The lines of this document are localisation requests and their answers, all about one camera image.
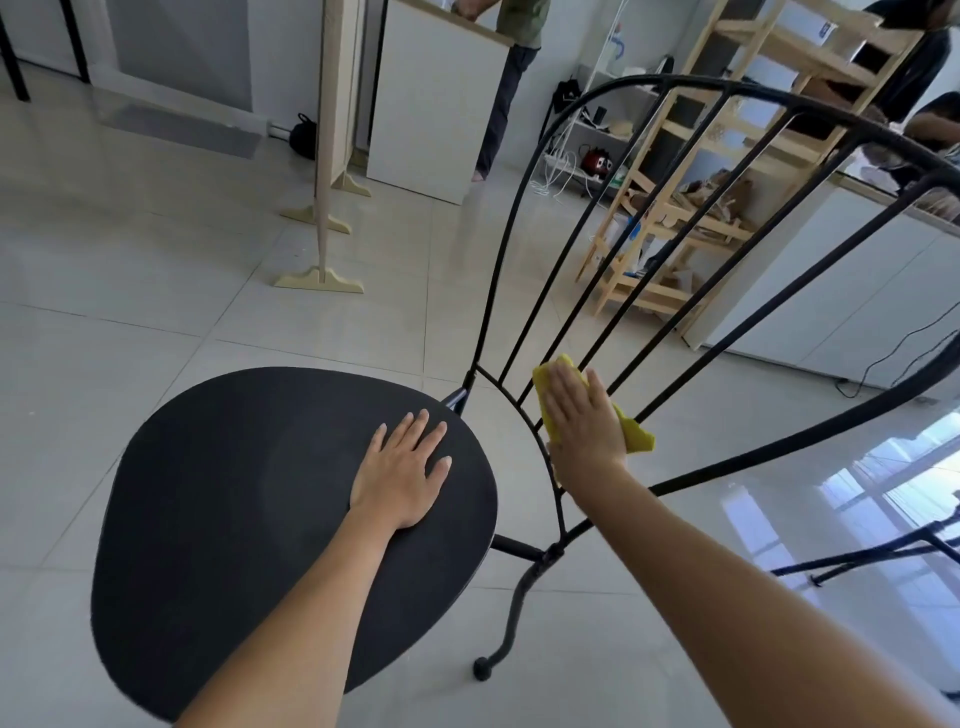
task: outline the chair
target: chair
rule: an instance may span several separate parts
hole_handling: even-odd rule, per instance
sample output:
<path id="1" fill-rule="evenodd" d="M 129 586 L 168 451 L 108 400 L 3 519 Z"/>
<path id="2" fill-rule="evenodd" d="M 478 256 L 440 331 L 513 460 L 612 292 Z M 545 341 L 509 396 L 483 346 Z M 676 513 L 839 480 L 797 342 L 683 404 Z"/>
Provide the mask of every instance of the chair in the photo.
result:
<path id="1" fill-rule="evenodd" d="M 111 678 L 133 702 L 155 716 L 175 720 L 217 666 L 323 551 L 347 512 L 350 482 L 376 426 L 395 422 L 405 412 L 420 408 L 429 410 L 435 421 L 444 416 L 444 408 L 462 414 L 479 376 L 502 394 L 533 433 L 550 473 L 560 537 L 552 545 L 540 547 L 494 535 L 497 504 L 492 470 L 467 425 L 458 417 L 450 417 L 447 410 L 449 432 L 435 456 L 453 454 L 457 467 L 423 523 L 398 534 L 388 548 L 361 619 L 347 690 L 375 675 L 426 633 L 467 585 L 489 547 L 531 562 L 516 586 L 502 645 L 474 663 L 478 680 L 491 677 L 492 669 L 513 646 L 526 594 L 563 558 L 573 542 L 591 529 L 589 521 L 571 527 L 564 522 L 564 491 L 550 469 L 540 438 L 541 423 L 534 423 L 523 408 L 532 382 L 514 394 L 504 381 L 566 257 L 603 195 L 592 198 L 564 243 L 499 376 L 480 364 L 497 286 L 520 202 L 549 139 L 586 104 L 631 85 L 652 85 L 658 101 L 614 169 L 624 163 L 672 91 L 695 89 L 719 94 L 702 123 L 670 161 L 663 175 L 665 181 L 696 149 L 731 98 L 743 96 L 772 103 L 783 108 L 783 115 L 677 231 L 659 262 L 646 271 L 606 325 L 581 367 L 589 364 L 671 252 L 735 180 L 767 152 L 791 119 L 799 113 L 812 114 L 849 131 L 836 153 L 816 167 L 782 208 L 644 346 L 612 382 L 612 394 L 737 263 L 857 147 L 867 142 L 880 144 L 923 172 L 914 187 L 697 359 L 643 409 L 636 417 L 639 422 L 926 191 L 945 187 L 960 193 L 960 174 L 927 150 L 851 114 L 788 93 L 740 82 L 668 75 L 618 79 L 594 89 L 554 121 L 527 166 L 497 252 L 472 364 L 456 392 L 437 402 L 421 392 L 362 376 L 291 368 L 247 370 L 211 379 L 184 392 L 158 409 L 133 436 L 110 495 L 91 604 L 91 625 L 101 659 Z M 666 182 L 661 182 L 646 197 L 632 223 L 611 246 L 553 344 L 543 353 L 544 361 L 555 355 L 604 270 L 665 186 Z M 958 364 L 960 338 L 955 338 L 893 389 L 802 432 L 671 478 L 651 490 L 657 496 L 676 493 L 821 443 L 913 400 Z M 424 569 L 424 564 L 430 564 L 430 569 Z"/>

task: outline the chair leg ball foot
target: chair leg ball foot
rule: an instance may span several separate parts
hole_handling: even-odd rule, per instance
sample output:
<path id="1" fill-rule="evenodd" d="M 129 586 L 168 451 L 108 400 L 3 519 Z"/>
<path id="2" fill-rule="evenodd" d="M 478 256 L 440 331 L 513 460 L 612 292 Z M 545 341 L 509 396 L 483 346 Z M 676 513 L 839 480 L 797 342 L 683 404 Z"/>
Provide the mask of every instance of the chair leg ball foot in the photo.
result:
<path id="1" fill-rule="evenodd" d="M 490 680 L 491 675 L 493 675 L 493 668 L 490 667 L 487 658 L 478 657 L 476 662 L 473 663 L 473 677 L 481 683 L 485 683 Z"/>

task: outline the chair frame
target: chair frame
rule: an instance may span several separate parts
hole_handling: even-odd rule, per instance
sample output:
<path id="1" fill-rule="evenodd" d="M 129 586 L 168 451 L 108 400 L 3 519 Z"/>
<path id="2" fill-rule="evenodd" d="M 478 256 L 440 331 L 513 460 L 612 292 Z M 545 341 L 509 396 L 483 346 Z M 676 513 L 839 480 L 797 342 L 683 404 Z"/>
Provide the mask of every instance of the chair frame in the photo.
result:
<path id="1" fill-rule="evenodd" d="M 735 254 L 725 261 L 720 266 L 719 270 L 717 270 L 717 272 L 699 288 L 699 290 L 684 304 L 684 306 L 663 325 L 657 334 L 651 338 L 649 343 L 643 347 L 643 349 L 630 362 L 626 369 L 624 369 L 624 371 L 610 385 L 608 392 L 611 395 L 616 392 L 616 390 L 650 355 L 657 345 L 662 342 L 663 339 L 665 339 L 674 328 L 677 328 L 681 324 L 687 314 L 689 314 L 697 306 L 697 304 L 700 303 L 700 301 L 710 293 L 710 291 L 716 288 L 731 273 L 740 260 L 742 260 L 750 253 L 750 251 L 759 245 L 767 237 L 767 235 L 776 226 L 783 222 L 783 220 L 786 219 L 786 217 L 790 215 L 798 207 L 798 205 L 805 200 L 817 187 L 823 184 L 832 174 L 837 172 L 843 162 L 846 161 L 850 154 L 853 153 L 858 147 L 869 142 L 881 144 L 898 154 L 904 160 L 915 164 L 923 172 L 923 176 L 917 183 L 905 190 L 891 205 L 882 210 L 875 218 L 870 220 L 866 225 L 840 243 L 833 251 L 831 251 L 818 263 L 800 274 L 776 296 L 758 308 L 757 311 L 755 311 L 751 316 L 745 319 L 739 326 L 725 336 L 718 344 L 705 352 L 696 362 L 694 362 L 669 386 L 660 392 L 653 399 L 653 401 L 644 407 L 643 411 L 635 417 L 636 421 L 639 423 L 642 423 L 644 420 L 650 417 L 650 415 L 652 415 L 660 406 L 669 400 L 670 397 L 676 394 L 677 391 L 679 391 L 685 384 L 687 384 L 699 372 L 701 372 L 707 366 L 707 364 L 713 361 L 713 359 L 715 359 L 721 353 L 726 351 L 740 337 L 766 319 L 782 304 L 786 303 L 793 296 L 802 291 L 808 284 L 821 276 L 827 269 L 841 260 L 845 255 L 850 253 L 853 249 L 894 220 L 898 215 L 905 212 L 909 207 L 913 206 L 926 192 L 937 187 L 943 187 L 960 196 L 960 171 L 957 171 L 943 159 L 937 157 L 916 142 L 910 141 L 899 134 L 893 133 L 888 129 L 866 121 L 865 119 L 854 116 L 851 113 L 828 106 L 827 104 L 821 103 L 814 99 L 804 98 L 785 91 L 778 91 L 772 88 L 740 81 L 721 80 L 698 76 L 676 76 L 663 74 L 646 74 L 642 76 L 625 77 L 611 81 L 608 84 L 598 86 L 594 90 L 582 96 L 578 101 L 567 107 L 554 120 L 550 129 L 548 129 L 546 133 L 541 136 L 540 144 L 538 145 L 537 150 L 534 152 L 529 164 L 527 165 L 523 179 L 520 182 L 519 189 L 514 198 L 514 204 L 511 208 L 510 216 L 503 232 L 503 238 L 501 240 L 500 248 L 497 252 L 496 262 L 493 268 L 490 292 L 487 297 L 483 324 L 480 327 L 476 351 L 473 356 L 473 361 L 470 364 L 467 375 L 464 379 L 464 384 L 456 392 L 453 392 L 444 399 L 444 404 L 447 407 L 452 409 L 458 415 L 463 415 L 464 407 L 467 404 L 470 392 L 473 388 L 473 385 L 476 383 L 478 375 L 487 379 L 492 386 L 495 387 L 500 394 L 507 399 L 507 401 L 514 407 L 523 421 L 527 424 L 531 433 L 534 435 L 538 446 L 540 447 L 540 454 L 543 457 L 544 464 L 546 465 L 550 476 L 551 490 L 557 512 L 557 522 L 560 529 L 560 537 L 558 540 L 547 548 L 539 548 L 529 544 L 524 544 L 523 542 L 501 535 L 495 535 L 493 537 L 491 548 L 510 554 L 517 558 L 530 561 L 532 564 L 522 575 L 514 590 L 513 600 L 510 606 L 510 613 L 507 619 L 507 626 L 502 644 L 489 657 L 478 658 L 473 664 L 473 674 L 476 679 L 480 681 L 488 680 L 492 675 L 492 669 L 498 663 L 502 662 L 503 659 L 510 653 L 516 638 L 516 627 L 519 621 L 520 612 L 523 608 L 524 598 L 526 597 L 527 593 L 548 570 L 550 570 L 561 558 L 563 558 L 566 549 L 574 541 L 593 528 L 593 524 L 589 520 L 583 520 L 570 528 L 568 528 L 566 525 L 562 507 L 564 490 L 561 485 L 557 483 L 553 469 L 550 466 L 549 454 L 547 453 L 546 446 L 540 437 L 542 421 L 534 423 L 522 406 L 533 389 L 533 381 L 531 380 L 527 383 L 519 397 L 515 397 L 506 389 L 504 386 L 504 381 L 516 360 L 516 355 L 519 352 L 519 349 L 522 346 L 527 334 L 529 333 L 534 320 L 537 318 L 537 315 L 540 312 L 540 308 L 546 300 L 550 288 L 552 287 L 557 275 L 561 270 L 561 267 L 570 253 L 570 250 L 573 248 L 577 238 L 583 231 L 589 216 L 596 208 L 599 200 L 603 198 L 607 189 L 610 187 L 612 175 L 607 176 L 607 179 L 603 183 L 600 192 L 592 197 L 590 203 L 587 205 L 587 208 L 577 222 L 573 233 L 569 236 L 564 244 L 556 264 L 551 270 L 549 276 L 547 277 L 546 283 L 540 291 L 540 295 L 537 298 L 537 302 L 534 305 L 533 311 L 527 319 L 521 334 L 517 338 L 516 344 L 510 353 L 502 373 L 500 376 L 495 376 L 480 364 L 480 357 L 483 353 L 484 345 L 486 344 L 487 340 L 487 334 L 490 328 L 493 303 L 496 297 L 497 284 L 499 283 L 500 273 L 503 268 L 503 261 L 507 252 L 507 246 L 510 243 L 514 223 L 516 221 L 517 212 L 519 211 L 523 195 L 527 189 L 529 181 L 533 177 L 534 171 L 540 161 L 540 157 L 549 143 L 549 139 L 555 133 L 557 133 L 565 123 L 567 123 L 568 119 L 573 114 L 579 113 L 580 109 L 585 107 L 588 103 L 619 88 L 640 85 L 647 85 L 654 88 L 658 92 L 658 98 L 656 103 L 648 110 L 644 122 L 639 125 L 638 130 L 627 143 L 626 150 L 623 152 L 620 159 L 615 163 L 613 169 L 619 169 L 627 161 L 629 154 L 633 151 L 647 129 L 650 128 L 654 123 L 654 120 L 657 118 L 660 109 L 664 107 L 666 100 L 671 96 L 672 92 L 676 90 L 694 88 L 703 91 L 718 92 L 719 97 L 713 103 L 712 107 L 702 119 L 698 127 L 693 131 L 693 134 L 686 141 L 682 149 L 673 157 L 668 169 L 661 177 L 661 182 L 657 184 L 656 188 L 647 196 L 644 204 L 637 210 L 637 215 L 634 216 L 634 218 L 626 226 L 625 230 L 620 233 L 620 236 L 611 246 L 603 262 L 597 266 L 596 272 L 594 273 L 587 288 L 580 296 L 580 299 L 570 312 L 569 316 L 561 327 L 560 332 L 557 334 L 557 337 L 554 339 L 549 350 L 544 355 L 542 360 L 543 362 L 547 362 L 553 358 L 557 348 L 561 345 L 564 336 L 569 331 L 577 315 L 587 303 L 590 295 L 593 293 L 598 283 L 600 283 L 604 272 L 613 264 L 617 255 L 619 255 L 620 251 L 624 248 L 624 245 L 626 244 L 630 235 L 641 223 L 644 216 L 650 211 L 652 205 L 660 197 L 660 194 L 666 187 L 667 182 L 675 175 L 677 170 L 681 168 L 682 164 L 687 161 L 688 155 L 690 155 L 691 152 L 696 151 L 698 144 L 703 138 L 705 132 L 717 119 L 731 98 L 734 96 L 742 96 L 749 99 L 758 99 L 761 101 L 770 102 L 779 105 L 782 108 L 782 114 L 750 150 L 750 152 L 740 160 L 740 162 L 733 169 L 732 173 L 729 175 L 727 181 L 714 191 L 710 198 L 704 202 L 697 212 L 690 217 L 686 224 L 664 246 L 661 255 L 657 256 L 658 259 L 655 260 L 650 268 L 646 271 L 642 280 L 638 283 L 634 291 L 629 297 L 627 297 L 626 301 L 622 303 L 599 338 L 591 346 L 587 355 L 580 362 L 579 369 L 582 370 L 589 364 L 590 360 L 596 355 L 600 347 L 603 346 L 604 342 L 607 341 L 613 329 L 623 319 L 626 312 L 630 310 L 636 298 L 643 292 L 647 285 L 656 278 L 659 269 L 681 246 L 684 239 L 695 229 L 697 224 L 704 218 L 708 211 L 713 208 L 714 204 L 716 204 L 736 182 L 736 180 L 751 167 L 754 161 L 767 150 L 777 135 L 782 132 L 798 114 L 812 114 L 819 116 L 829 123 L 845 128 L 847 133 L 839 142 L 836 152 L 830 157 L 824 159 L 819 165 L 812 169 L 809 177 L 805 180 L 805 182 L 803 182 L 803 184 L 799 185 L 799 188 L 795 187 L 796 191 L 783 204 L 783 206 L 766 223 L 761 225 L 750 238 L 750 240 L 746 241 L 740 247 L 740 249 L 736 251 Z M 949 341 L 935 358 L 925 364 L 914 375 L 906 378 L 897 386 L 880 393 L 876 397 L 863 401 L 857 406 L 839 415 L 836 415 L 835 417 L 819 423 L 818 425 L 808 427 L 801 432 L 784 437 L 777 442 L 764 445 L 760 448 L 753 449 L 740 455 L 736 455 L 735 457 L 728 458 L 722 462 L 699 468 L 690 473 L 685 473 L 683 475 L 670 478 L 669 480 L 654 485 L 650 488 L 650 490 L 658 497 L 671 493 L 677 493 L 681 490 L 692 488 L 695 485 L 705 483 L 715 478 L 738 473 L 747 468 L 762 465 L 798 450 L 822 443 L 832 437 L 842 434 L 843 432 L 853 429 L 854 427 L 863 425 L 877 417 L 880 417 L 881 415 L 886 414 L 887 412 L 890 412 L 897 407 L 919 397 L 930 387 L 949 376 L 958 365 L 960 365 L 960 335 Z M 913 542 L 925 540 L 934 546 L 930 540 L 930 538 L 933 537 L 932 531 L 925 531 L 923 535 L 919 535 L 920 538 L 918 538 L 918 535 L 913 536 Z M 855 559 L 852 559 L 852 556 L 855 555 L 848 554 L 843 557 L 837 557 L 836 559 L 833 559 L 832 562 L 835 564 L 848 564 L 852 561 L 855 561 Z"/>

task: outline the black bag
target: black bag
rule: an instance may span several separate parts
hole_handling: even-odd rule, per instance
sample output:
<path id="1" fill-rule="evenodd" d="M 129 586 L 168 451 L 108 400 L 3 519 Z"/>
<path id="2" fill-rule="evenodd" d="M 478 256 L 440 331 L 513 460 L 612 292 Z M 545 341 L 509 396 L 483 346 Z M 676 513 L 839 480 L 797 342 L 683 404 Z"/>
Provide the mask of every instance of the black bag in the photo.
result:
<path id="1" fill-rule="evenodd" d="M 299 113 L 300 123 L 290 132 L 290 148 L 301 157 L 317 158 L 317 125 L 306 114 Z"/>

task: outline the chair seat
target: chair seat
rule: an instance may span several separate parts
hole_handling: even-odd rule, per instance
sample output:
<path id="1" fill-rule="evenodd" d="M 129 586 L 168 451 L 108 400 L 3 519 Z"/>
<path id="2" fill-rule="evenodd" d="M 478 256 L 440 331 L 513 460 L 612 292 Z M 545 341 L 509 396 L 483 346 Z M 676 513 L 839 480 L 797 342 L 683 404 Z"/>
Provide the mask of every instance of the chair seat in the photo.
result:
<path id="1" fill-rule="evenodd" d="M 113 482 L 93 578 L 94 641 L 117 687 L 173 721 L 326 548 L 381 423 L 426 409 L 453 456 L 436 505 L 391 540 L 347 690 L 413 645 L 483 561 L 496 524 L 490 463 L 424 393 L 316 369 L 250 369 L 199 384 L 137 431 Z"/>

